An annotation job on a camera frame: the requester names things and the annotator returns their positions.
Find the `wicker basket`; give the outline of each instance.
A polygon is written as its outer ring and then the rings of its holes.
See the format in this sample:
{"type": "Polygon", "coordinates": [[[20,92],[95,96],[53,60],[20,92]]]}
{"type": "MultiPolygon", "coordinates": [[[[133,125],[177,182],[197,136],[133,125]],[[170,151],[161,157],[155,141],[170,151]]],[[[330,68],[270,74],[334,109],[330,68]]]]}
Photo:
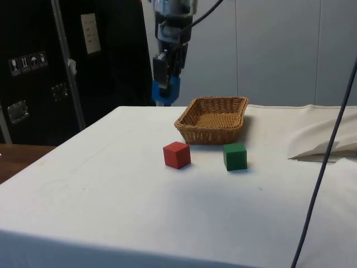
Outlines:
{"type": "Polygon", "coordinates": [[[244,97],[194,99],[175,122],[186,143],[220,145],[234,142],[248,105],[244,97]]]}

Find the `white wall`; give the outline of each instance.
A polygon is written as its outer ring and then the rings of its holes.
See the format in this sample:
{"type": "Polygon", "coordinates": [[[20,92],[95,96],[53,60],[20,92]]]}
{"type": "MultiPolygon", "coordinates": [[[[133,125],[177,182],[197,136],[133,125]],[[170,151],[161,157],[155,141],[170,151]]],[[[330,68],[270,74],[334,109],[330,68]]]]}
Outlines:
{"type": "MultiPolygon", "coordinates": [[[[215,2],[199,0],[196,18],[215,2]]],[[[144,13],[153,17],[149,4],[144,13]]],[[[237,94],[263,105],[339,105],[356,55],[356,0],[225,0],[192,31],[175,105],[237,94]]]]}

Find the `white fabric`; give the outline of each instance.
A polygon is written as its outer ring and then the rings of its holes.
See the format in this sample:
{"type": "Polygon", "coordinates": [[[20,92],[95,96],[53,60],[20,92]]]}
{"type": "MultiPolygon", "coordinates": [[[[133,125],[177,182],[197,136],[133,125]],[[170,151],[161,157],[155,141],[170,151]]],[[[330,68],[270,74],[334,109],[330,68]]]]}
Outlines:
{"type": "MultiPolygon", "coordinates": [[[[183,107],[116,109],[0,185],[0,267],[289,267],[320,169],[287,159],[290,137],[300,118],[338,113],[315,109],[249,106],[249,169],[230,173],[221,146],[164,165],[183,107]]],[[[346,161],[327,167],[300,268],[357,267],[346,161]]]]}
{"type": "MultiPolygon", "coordinates": [[[[296,121],[295,131],[289,145],[289,158],[324,154],[336,123],[335,112],[326,113],[326,109],[309,107],[304,109],[296,121]]],[[[357,154],[357,110],[343,117],[334,146],[333,155],[357,154]]]]}

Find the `metal latch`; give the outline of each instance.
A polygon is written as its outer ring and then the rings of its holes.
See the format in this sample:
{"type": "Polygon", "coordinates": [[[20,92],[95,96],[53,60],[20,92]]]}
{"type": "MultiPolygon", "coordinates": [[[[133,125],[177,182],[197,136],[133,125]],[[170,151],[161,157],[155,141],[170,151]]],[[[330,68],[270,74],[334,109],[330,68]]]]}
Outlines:
{"type": "Polygon", "coordinates": [[[17,102],[9,107],[7,107],[7,112],[9,114],[10,121],[13,125],[21,122],[30,116],[28,112],[28,106],[25,100],[17,102]]]}

